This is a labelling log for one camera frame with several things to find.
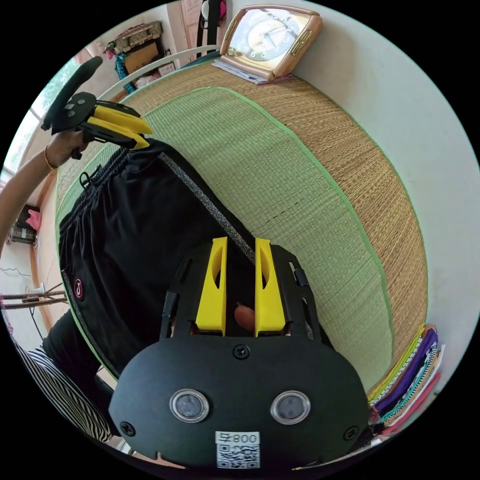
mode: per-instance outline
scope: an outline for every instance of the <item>clock face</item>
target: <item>clock face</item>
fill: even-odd
[[[226,54],[251,65],[273,69],[308,21],[306,15],[278,8],[248,10],[235,29]]]

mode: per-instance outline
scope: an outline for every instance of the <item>logo patch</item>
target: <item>logo patch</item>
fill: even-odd
[[[81,300],[84,297],[84,286],[82,282],[77,278],[75,283],[73,284],[73,291],[75,292],[75,296]]]

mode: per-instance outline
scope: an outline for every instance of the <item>window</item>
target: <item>window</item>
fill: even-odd
[[[13,137],[10,149],[6,154],[5,163],[1,179],[6,179],[9,175],[15,174],[22,161],[23,155],[27,149],[32,136],[39,126],[42,118],[54,102],[60,90],[70,77],[78,69],[79,65],[74,58],[70,59],[48,82],[46,87],[41,91],[40,95],[33,102],[31,108],[27,111],[18,130]]]

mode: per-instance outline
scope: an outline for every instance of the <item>bracelet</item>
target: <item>bracelet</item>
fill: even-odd
[[[54,170],[57,170],[58,167],[56,166],[53,166],[50,162],[49,162],[49,159],[47,157],[47,147],[48,145],[43,149],[43,158],[45,159],[45,163],[48,165],[48,168],[52,171]]]

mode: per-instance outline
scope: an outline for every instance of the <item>purple cloth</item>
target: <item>purple cloth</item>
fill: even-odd
[[[411,364],[407,367],[406,372],[403,374],[403,377],[398,382],[398,385],[381,401],[376,405],[376,411],[380,415],[384,415],[386,412],[389,412],[402,398],[402,395],[409,389],[412,384],[415,375],[418,373],[420,368],[425,361],[425,356],[435,342],[439,341],[437,332],[432,328],[426,334],[425,339],[420,345],[417,353],[413,357]]]

